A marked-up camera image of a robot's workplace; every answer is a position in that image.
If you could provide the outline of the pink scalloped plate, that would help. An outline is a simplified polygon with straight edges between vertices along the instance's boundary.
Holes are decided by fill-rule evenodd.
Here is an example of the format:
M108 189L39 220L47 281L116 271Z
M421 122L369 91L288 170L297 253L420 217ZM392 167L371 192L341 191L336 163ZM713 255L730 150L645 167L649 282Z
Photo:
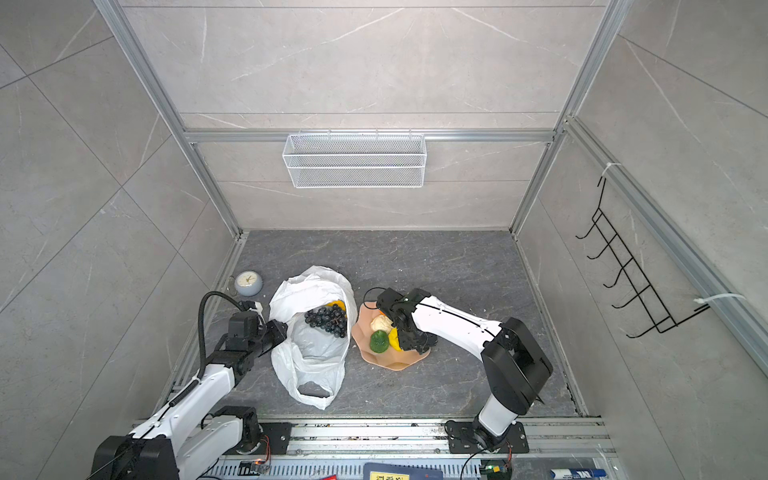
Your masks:
M430 355L430 351L419 354L416 350L397 351L389 347L383 353L375 353L370 349L370 337L373 330L371 321L381 314L374 302L366 302L359 307L356 324L351 328L351 337L355 340L360 350L361 357L368 363L392 371L402 371L414 365Z

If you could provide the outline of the dark fake grape bunch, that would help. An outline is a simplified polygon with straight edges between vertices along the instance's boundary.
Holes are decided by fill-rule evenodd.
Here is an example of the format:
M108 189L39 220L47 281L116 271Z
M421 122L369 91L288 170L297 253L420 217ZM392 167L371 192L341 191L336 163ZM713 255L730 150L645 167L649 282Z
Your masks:
M304 314L304 321L308 326L324 331L336 338L347 336L346 311L324 305L307 311Z

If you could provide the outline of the white plastic bag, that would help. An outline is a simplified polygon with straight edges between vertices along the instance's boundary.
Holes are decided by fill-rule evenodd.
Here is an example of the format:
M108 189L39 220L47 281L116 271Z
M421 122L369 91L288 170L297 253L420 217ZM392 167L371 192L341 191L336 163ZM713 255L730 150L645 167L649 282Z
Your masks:
M336 338L305 323L307 311L337 300L346 305L345 338ZM351 327L358 318L351 283L330 268L312 266L284 281L269 307L270 318L287 325L287 339L271 351L278 380L294 400L326 409L340 392Z

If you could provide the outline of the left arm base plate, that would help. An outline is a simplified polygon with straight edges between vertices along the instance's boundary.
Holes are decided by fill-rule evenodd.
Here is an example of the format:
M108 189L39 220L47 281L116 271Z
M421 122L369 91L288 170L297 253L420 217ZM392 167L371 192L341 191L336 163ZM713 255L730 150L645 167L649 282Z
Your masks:
M260 431L253 433L236 452L239 455L256 455L263 458L286 455L293 425L289 422L272 422L262 423L259 427Z

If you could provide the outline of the yellow fake banana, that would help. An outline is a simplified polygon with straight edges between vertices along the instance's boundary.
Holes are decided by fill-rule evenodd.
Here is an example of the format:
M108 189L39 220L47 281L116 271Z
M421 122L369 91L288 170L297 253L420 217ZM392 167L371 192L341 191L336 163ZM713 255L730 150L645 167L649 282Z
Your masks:
M330 303L327 304L327 306L331 307L333 309L339 309L341 311L346 311L346 305L341 300L330 302Z

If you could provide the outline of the yellow fake lemon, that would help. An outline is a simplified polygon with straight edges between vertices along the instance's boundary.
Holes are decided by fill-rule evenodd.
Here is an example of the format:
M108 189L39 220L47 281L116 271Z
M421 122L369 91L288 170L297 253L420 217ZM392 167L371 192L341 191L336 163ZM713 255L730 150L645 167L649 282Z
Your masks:
M399 342L399 336L398 336L398 329L397 328L393 328L388 333L388 341L389 341L390 347L393 348L394 350L396 350L396 351L401 351L402 350L402 348L400 346L400 342Z

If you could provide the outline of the smooth green fake fruit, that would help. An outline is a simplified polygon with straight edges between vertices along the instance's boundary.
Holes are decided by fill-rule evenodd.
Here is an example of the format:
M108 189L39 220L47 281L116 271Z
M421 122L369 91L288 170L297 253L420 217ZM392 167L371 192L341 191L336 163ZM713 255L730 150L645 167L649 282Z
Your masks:
M375 354L382 354L390 348L389 334L385 330L376 330L370 336L369 348Z

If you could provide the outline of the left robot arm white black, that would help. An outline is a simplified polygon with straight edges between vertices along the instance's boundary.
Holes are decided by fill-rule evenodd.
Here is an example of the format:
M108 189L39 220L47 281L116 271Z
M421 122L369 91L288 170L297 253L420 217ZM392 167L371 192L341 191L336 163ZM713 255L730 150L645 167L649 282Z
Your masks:
M287 325L255 310L237 312L194 377L148 420L96 449L91 479L197 479L227 452L265 454L267 437L253 407L218 402L254 361L287 339Z

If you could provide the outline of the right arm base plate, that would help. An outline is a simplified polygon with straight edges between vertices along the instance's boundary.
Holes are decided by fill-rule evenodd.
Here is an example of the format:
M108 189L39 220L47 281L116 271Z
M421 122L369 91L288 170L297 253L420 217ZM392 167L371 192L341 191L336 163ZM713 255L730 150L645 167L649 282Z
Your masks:
M452 454L481 452L526 454L530 452L527 434L524 426L519 422L511 424L501 436L494 436L479 423L455 420L448 420L444 424L444 431Z

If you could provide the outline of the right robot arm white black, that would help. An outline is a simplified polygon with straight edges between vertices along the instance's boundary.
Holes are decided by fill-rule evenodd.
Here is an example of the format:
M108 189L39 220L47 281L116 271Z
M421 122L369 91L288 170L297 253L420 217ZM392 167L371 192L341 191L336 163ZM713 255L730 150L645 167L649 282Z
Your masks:
M422 289L407 294L377 290L375 308L398 330L401 349L424 354L444 339L482 363L490 396L472 422L471 438L486 449L501 444L517 419L540 400L553 373L528 327L514 317L504 322L476 317Z

